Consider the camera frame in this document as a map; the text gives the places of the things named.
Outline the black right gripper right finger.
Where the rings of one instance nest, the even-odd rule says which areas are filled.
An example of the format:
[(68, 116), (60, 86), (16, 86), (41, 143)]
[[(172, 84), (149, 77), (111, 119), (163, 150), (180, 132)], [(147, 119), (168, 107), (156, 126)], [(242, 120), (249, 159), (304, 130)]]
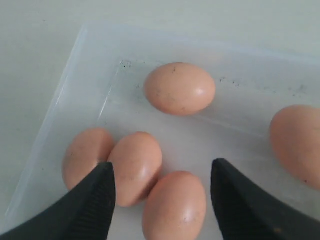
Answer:
[(318, 240), (320, 222), (276, 199), (224, 158), (212, 162), (210, 195), (225, 240)]

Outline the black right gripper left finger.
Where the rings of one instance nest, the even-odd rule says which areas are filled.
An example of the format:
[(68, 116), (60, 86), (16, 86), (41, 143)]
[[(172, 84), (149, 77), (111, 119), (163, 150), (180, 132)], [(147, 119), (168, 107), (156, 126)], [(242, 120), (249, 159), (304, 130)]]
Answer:
[(2, 234), (2, 240), (105, 240), (116, 203), (112, 163), (98, 164), (42, 213)]

